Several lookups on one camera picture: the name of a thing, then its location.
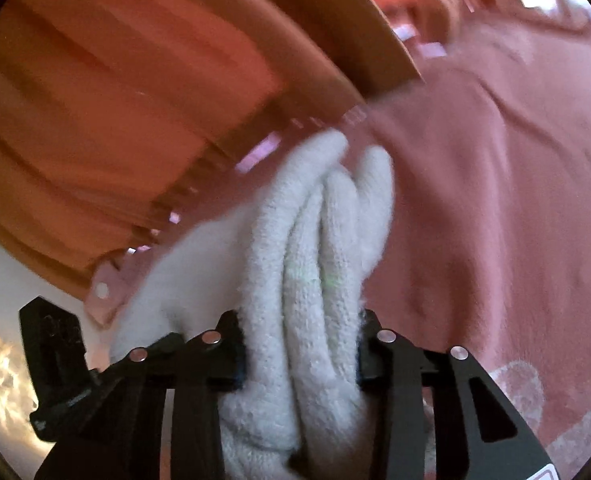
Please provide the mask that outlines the white knit sweater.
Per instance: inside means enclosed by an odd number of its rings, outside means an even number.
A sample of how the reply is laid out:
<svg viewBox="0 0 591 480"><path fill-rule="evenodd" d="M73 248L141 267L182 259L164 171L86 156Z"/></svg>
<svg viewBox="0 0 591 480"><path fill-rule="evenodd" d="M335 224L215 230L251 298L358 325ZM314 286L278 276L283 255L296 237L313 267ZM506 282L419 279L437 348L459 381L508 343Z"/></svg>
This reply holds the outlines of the white knit sweater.
<svg viewBox="0 0 591 480"><path fill-rule="evenodd" d="M366 148L354 171L328 130L289 154L254 200L196 226L143 279L110 347L191 338L237 312L242 388L219 401L231 479L364 479L375 414L357 383L361 289L393 217L390 155Z"/></svg>

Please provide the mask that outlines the pink pillow with white button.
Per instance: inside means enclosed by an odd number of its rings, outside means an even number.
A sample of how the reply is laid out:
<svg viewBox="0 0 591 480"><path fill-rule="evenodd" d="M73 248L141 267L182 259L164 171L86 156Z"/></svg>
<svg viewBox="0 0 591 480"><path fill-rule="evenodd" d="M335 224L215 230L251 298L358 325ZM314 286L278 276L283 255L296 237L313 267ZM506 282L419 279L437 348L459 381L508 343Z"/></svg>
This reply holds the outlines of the pink pillow with white button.
<svg viewBox="0 0 591 480"><path fill-rule="evenodd" d="M135 294L150 264L151 249L128 249L122 257L100 263L84 300L87 315L100 327L110 327Z"/></svg>

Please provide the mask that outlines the pink bed sheet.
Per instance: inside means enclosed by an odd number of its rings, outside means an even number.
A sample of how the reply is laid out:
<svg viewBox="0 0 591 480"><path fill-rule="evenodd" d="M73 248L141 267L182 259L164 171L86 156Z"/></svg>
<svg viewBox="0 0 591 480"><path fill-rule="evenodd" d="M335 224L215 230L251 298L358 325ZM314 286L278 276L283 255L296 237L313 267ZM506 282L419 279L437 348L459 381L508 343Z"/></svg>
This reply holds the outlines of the pink bed sheet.
<svg viewBox="0 0 591 480"><path fill-rule="evenodd" d="M370 146L393 165L363 325L373 310L417 346L466 348L570 479L591 457L591 16L576 10L567 31L532 13L473 15L423 70L333 128L346 137L346 170ZM145 249L146 276L328 130L261 143L198 208L173 214L162 245Z"/></svg>

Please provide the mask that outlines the orange curtain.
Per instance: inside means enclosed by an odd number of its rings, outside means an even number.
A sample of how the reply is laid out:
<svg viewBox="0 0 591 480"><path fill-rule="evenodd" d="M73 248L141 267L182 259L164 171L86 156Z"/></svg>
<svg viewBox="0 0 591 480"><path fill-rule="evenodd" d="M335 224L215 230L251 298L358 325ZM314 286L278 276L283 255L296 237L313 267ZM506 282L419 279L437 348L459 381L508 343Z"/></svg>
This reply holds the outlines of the orange curtain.
<svg viewBox="0 0 591 480"><path fill-rule="evenodd" d="M439 41L465 2L0 0L0 245L84 297L267 133L416 79L397 12Z"/></svg>

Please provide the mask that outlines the brown wooden headboard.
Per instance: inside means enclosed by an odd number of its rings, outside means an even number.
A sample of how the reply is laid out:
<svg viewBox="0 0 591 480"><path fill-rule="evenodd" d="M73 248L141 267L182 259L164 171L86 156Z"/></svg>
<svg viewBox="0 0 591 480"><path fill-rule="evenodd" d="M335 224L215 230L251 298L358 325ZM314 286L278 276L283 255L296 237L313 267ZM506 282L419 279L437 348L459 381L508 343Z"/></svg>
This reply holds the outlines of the brown wooden headboard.
<svg viewBox="0 0 591 480"><path fill-rule="evenodd" d="M114 21L128 175L101 249L144 244L293 119L337 122L417 78L371 0L100 0Z"/></svg>

